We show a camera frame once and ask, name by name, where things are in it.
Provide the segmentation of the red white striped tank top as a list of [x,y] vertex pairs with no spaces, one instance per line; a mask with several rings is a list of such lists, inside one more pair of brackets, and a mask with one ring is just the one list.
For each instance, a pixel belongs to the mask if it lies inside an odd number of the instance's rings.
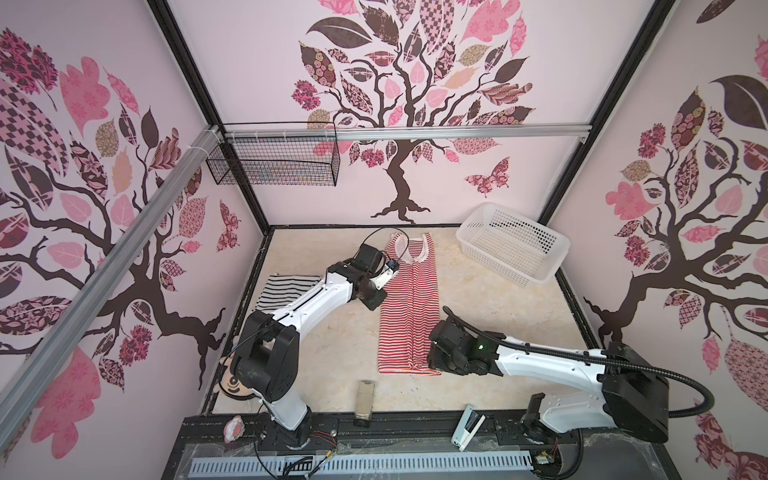
[[385,285],[379,307],[377,367],[381,374],[438,376],[428,355],[430,334],[440,321],[436,251],[430,234],[391,237],[385,253],[399,270]]

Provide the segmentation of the black white striped tank top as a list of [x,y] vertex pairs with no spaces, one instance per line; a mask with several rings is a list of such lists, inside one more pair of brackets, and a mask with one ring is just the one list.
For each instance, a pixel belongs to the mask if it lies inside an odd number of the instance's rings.
[[314,275],[270,275],[253,309],[274,312],[304,295],[320,280],[319,276]]

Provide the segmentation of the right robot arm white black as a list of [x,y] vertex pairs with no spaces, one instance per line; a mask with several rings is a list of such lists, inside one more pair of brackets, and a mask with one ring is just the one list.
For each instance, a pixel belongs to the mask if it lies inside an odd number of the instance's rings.
[[565,349],[479,330],[447,314],[429,335],[430,368],[498,377],[531,377],[560,386],[531,397],[523,419],[536,433],[617,429],[649,443],[669,438],[669,382],[632,348]]

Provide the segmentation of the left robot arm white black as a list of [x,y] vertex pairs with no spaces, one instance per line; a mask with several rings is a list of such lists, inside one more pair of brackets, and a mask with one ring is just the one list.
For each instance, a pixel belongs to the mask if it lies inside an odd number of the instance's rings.
[[376,310],[387,297],[385,286],[399,269],[398,259],[363,243],[353,257],[328,267],[296,300],[270,313],[257,309],[246,318],[229,354],[229,371],[262,401],[286,446],[305,446],[312,431],[312,411],[294,387],[301,340],[349,302],[358,300],[368,310]]

